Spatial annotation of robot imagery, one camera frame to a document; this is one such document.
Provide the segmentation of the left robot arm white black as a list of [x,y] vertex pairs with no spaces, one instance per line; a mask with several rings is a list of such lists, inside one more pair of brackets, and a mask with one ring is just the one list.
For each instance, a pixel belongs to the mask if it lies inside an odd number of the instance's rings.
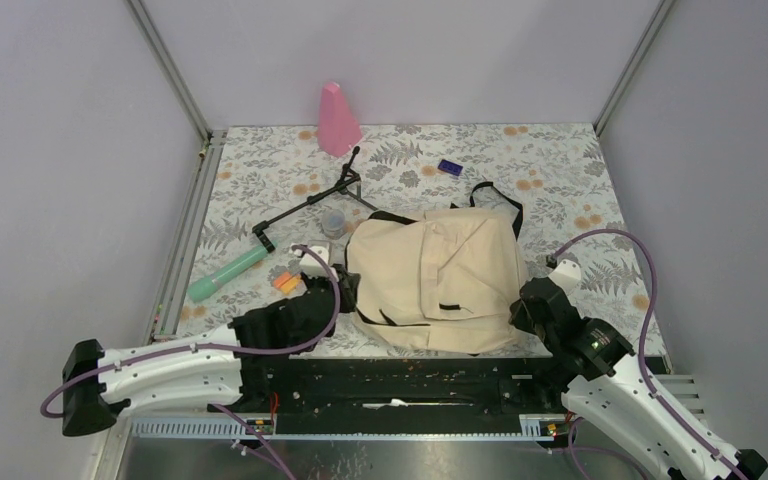
[[243,374],[244,361],[308,352],[334,333],[338,316],[355,308],[360,277],[341,265],[333,271],[334,279],[305,279],[299,296],[194,336],[122,349],[105,349],[96,339],[77,343],[56,392],[62,435],[102,432],[141,411],[235,402],[261,409],[271,387],[256,374]]

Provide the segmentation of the cream canvas backpack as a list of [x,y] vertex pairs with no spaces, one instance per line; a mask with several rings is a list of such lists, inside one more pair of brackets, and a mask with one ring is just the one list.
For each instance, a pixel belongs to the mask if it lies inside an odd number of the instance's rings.
[[530,279],[518,239],[523,204],[398,215],[376,211],[352,233],[344,259],[358,276],[353,321],[411,350],[478,355],[518,343],[510,307]]

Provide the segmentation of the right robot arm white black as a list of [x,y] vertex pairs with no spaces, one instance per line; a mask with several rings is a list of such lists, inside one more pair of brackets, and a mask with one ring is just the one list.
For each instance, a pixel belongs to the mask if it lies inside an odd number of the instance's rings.
[[583,317],[550,278],[525,283],[511,323],[551,353],[535,375],[535,402],[563,407],[597,427],[652,479],[758,479],[767,470],[753,449],[720,438],[669,392],[614,327]]

